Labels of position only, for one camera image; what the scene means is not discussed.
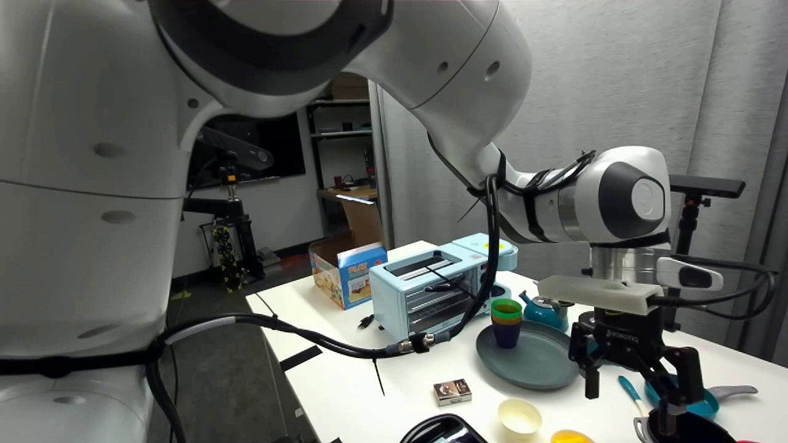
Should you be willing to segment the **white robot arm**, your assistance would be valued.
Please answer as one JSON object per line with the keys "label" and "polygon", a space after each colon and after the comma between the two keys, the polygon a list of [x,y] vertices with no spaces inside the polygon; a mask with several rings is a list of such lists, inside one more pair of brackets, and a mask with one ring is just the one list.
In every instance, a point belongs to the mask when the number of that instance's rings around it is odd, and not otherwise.
{"label": "white robot arm", "polygon": [[505,0],[0,0],[0,443],[146,443],[189,159],[220,115],[379,83],[519,241],[655,243],[642,146],[519,173],[530,83]]}

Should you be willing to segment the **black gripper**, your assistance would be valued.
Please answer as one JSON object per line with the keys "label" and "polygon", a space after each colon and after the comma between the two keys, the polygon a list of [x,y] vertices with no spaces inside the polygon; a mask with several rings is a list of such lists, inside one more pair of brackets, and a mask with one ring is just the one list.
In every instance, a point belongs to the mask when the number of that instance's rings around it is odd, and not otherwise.
{"label": "black gripper", "polygon": [[[655,314],[626,314],[613,311],[588,311],[569,335],[569,359],[586,378],[586,398],[598,398],[598,367],[618,364],[642,377],[663,371],[663,328]],[[688,403],[702,398],[699,351],[695,346],[667,346],[666,359],[676,373],[657,373],[657,416],[671,423]]]}

